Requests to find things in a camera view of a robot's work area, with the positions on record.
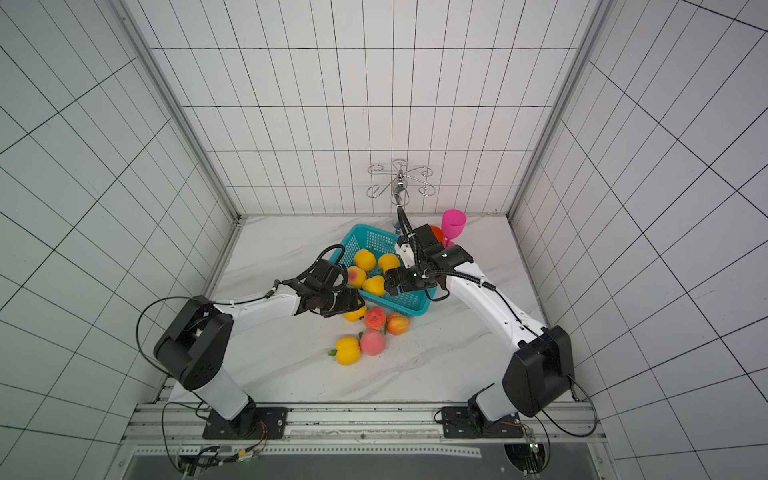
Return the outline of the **yellow red peach top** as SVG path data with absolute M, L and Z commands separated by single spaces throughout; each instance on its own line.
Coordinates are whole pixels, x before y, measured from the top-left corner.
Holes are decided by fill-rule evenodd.
M 344 313 L 343 318 L 349 322 L 357 322 L 365 317 L 367 311 L 368 308 L 363 306 L 355 311 Z

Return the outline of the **yellow peach red spot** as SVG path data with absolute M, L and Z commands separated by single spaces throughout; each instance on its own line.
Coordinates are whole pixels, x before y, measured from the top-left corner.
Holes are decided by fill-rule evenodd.
M 347 270 L 347 285 L 351 288 L 361 289 L 367 280 L 367 272 L 358 266 L 350 266 Z

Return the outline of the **yellow peach with leaf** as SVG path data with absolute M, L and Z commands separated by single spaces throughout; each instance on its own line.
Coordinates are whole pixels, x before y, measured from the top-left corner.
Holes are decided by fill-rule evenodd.
M 367 249 L 358 250 L 353 257 L 354 265 L 365 272 L 370 272 L 377 267 L 376 256 Z

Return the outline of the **yellow peach leaf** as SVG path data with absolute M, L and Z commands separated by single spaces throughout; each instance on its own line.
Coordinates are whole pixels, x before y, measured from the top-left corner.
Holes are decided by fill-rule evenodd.
M 355 364 L 361 357 L 362 351 L 357 337 L 343 337 L 339 339 L 335 347 L 328 352 L 339 365 L 349 366 Z

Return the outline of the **pink peach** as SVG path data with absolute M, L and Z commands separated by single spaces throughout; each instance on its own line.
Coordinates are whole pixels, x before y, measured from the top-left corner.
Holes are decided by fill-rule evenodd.
M 386 349 L 387 343 L 383 333 L 367 329 L 360 335 L 359 346 L 363 354 L 377 356 Z

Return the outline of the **orange red peach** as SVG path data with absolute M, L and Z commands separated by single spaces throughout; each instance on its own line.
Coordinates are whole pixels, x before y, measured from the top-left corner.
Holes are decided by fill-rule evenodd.
M 391 335 L 403 335 L 409 331 L 410 326 L 410 320 L 399 313 L 392 313 L 386 319 L 386 331 Z

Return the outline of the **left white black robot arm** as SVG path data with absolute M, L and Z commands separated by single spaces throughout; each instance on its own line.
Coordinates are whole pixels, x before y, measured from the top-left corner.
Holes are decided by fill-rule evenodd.
M 305 285 L 277 280 L 262 296 L 218 302 L 205 296 L 187 300 L 153 349 L 153 357 L 188 392 L 232 426 L 255 409 L 255 402 L 224 367 L 231 340 L 267 321 L 310 312 L 324 318 L 365 306 L 360 292 L 342 286 Z

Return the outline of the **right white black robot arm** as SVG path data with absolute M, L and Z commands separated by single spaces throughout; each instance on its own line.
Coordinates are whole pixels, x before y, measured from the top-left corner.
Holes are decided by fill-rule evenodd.
M 477 422 L 489 424 L 516 414 L 533 417 L 571 390 L 570 336 L 560 327 L 546 327 L 516 306 L 462 247 L 438 244 L 435 251 L 425 253 L 403 244 L 395 252 L 403 265 L 385 273 L 389 294 L 439 286 L 479 317 L 510 353 L 501 379 L 468 401 Z

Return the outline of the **orange plastic bowl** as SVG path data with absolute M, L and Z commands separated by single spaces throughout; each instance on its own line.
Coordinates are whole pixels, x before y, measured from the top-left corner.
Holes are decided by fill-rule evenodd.
M 440 243 L 444 243 L 445 242 L 444 233 L 443 233 L 443 231 L 439 227 L 437 227 L 435 225 L 431 225 L 430 229 L 431 229 L 432 233 L 434 234 L 434 236 L 435 236 L 435 238 L 436 238 L 436 240 L 438 242 L 440 242 Z

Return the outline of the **pink plastic goblet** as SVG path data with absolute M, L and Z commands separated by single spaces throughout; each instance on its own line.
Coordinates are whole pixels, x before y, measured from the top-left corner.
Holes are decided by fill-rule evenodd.
M 454 244 L 464 231 L 467 223 L 466 214 L 458 209 L 449 209 L 443 213 L 441 221 L 441 231 L 444 235 L 444 246 L 449 247 Z

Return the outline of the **metal cup drying rack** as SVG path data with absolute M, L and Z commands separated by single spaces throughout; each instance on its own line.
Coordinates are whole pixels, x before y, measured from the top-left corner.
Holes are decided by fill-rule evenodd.
M 366 190 L 366 196 L 375 202 L 387 198 L 394 209 L 408 205 L 411 185 L 424 198 L 436 193 L 435 186 L 430 182 L 433 171 L 427 165 L 410 166 L 407 159 L 399 158 L 392 159 L 389 166 L 373 163 L 368 166 L 367 172 L 371 185 Z

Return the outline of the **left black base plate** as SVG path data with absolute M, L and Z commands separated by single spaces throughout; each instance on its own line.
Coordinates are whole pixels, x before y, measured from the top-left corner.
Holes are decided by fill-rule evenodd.
M 257 407 L 247 405 L 232 420 L 211 411 L 203 430 L 206 440 L 268 440 L 284 435 L 289 410 L 285 407 Z

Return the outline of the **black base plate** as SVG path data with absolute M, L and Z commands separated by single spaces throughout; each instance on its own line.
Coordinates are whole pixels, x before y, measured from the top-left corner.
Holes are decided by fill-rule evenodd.
M 447 439 L 521 439 L 523 426 L 517 416 L 507 415 L 499 420 L 488 420 L 472 406 L 443 407 L 438 423 Z
M 247 405 L 232 420 L 211 411 L 203 430 L 206 440 L 268 440 L 284 435 L 289 410 L 285 407 L 257 407 Z

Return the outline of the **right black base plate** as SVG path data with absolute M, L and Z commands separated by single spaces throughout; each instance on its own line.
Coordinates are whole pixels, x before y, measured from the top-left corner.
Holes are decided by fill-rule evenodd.
M 517 416 L 507 415 L 499 420 L 488 420 L 472 406 L 443 407 L 438 423 L 447 439 L 521 439 L 523 426 Z

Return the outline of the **aluminium mounting rail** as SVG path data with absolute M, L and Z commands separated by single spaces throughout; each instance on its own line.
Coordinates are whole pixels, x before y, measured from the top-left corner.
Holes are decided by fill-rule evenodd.
M 289 410 L 284 435 L 277 440 L 206 440 L 210 411 L 194 405 L 139 406 L 123 436 L 137 454 L 197 456 L 242 460 L 259 454 L 447 454 L 476 457 L 486 444 L 522 445 L 540 452 L 557 443 L 603 443 L 606 436 L 585 404 L 556 402 L 538 418 L 520 416 L 521 439 L 447 439 L 438 423 L 446 406 L 434 403 L 269 404 Z

